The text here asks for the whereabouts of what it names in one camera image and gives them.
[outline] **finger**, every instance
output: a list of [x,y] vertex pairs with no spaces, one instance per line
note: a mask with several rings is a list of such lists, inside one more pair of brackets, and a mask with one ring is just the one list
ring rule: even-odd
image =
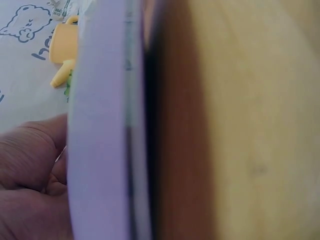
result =
[[49,139],[48,142],[54,146],[58,157],[66,146],[67,141],[67,114],[61,114],[56,117],[43,120],[43,121],[31,121],[22,124],[18,129],[31,129],[35,131],[41,131]]
[[56,179],[64,185],[67,185],[67,154],[68,149],[66,147],[51,171]]
[[67,186],[59,182],[59,180],[50,174],[48,184],[45,188],[45,193],[50,196],[59,196],[67,192]]
[[67,190],[57,196],[27,189],[4,192],[0,235],[5,239],[73,239]]
[[66,145],[67,115],[28,122],[0,135],[0,185],[41,191]]

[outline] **yellow figurine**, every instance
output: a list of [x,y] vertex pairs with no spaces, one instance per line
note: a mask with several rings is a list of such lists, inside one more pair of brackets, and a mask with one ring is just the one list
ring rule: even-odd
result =
[[64,84],[70,70],[75,68],[78,53],[78,26],[72,23],[77,21],[78,16],[71,16],[65,23],[59,23],[54,29],[49,46],[49,58],[55,64],[62,64],[50,83],[54,88]]

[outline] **blurred wood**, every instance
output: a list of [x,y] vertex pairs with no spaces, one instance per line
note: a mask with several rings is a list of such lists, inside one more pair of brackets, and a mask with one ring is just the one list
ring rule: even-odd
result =
[[320,239],[319,5],[168,1],[161,240]]

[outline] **lilac paper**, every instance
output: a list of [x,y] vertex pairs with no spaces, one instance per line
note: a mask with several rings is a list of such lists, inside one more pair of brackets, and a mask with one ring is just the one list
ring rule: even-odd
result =
[[76,240],[128,240],[125,0],[97,0],[79,43],[68,119],[68,193]]

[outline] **white fabric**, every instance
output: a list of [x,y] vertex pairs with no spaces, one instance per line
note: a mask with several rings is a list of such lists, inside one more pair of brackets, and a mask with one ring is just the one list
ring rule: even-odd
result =
[[60,66],[49,61],[58,23],[50,21],[49,4],[50,0],[0,1],[0,133],[67,111],[65,87],[50,86]]

